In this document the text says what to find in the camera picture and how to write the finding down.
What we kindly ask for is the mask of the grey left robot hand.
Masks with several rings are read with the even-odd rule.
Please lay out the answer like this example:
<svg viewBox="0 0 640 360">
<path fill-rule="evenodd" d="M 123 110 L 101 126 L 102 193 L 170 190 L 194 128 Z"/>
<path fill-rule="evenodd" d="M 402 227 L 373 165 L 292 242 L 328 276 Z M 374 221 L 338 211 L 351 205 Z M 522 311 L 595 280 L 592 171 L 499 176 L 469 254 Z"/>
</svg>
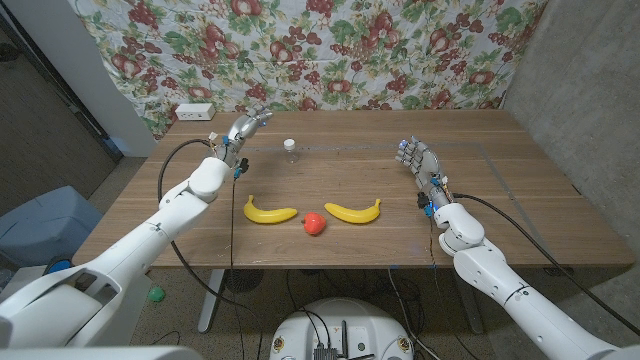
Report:
<svg viewBox="0 0 640 360">
<path fill-rule="evenodd" d="M 265 126 L 272 117 L 273 112 L 265 107 L 250 109 L 240 116 L 232 124 L 228 134 L 223 137 L 218 158 L 229 167 L 234 167 L 245 142 L 253 137 L 260 127 Z"/>
</svg>

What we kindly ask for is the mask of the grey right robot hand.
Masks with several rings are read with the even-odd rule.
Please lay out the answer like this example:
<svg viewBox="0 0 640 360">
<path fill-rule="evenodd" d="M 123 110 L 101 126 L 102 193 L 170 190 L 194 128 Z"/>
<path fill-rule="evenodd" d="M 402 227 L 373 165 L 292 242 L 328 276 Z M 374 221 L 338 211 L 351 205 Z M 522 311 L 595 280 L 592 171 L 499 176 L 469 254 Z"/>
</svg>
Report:
<svg viewBox="0 0 640 360">
<path fill-rule="evenodd" d="M 427 144 L 415 137 L 404 139 L 398 145 L 395 160 L 414 175 L 419 189 L 417 204 L 420 209 L 440 208 L 453 202 L 445 189 L 445 175 L 437 155 Z"/>
</svg>

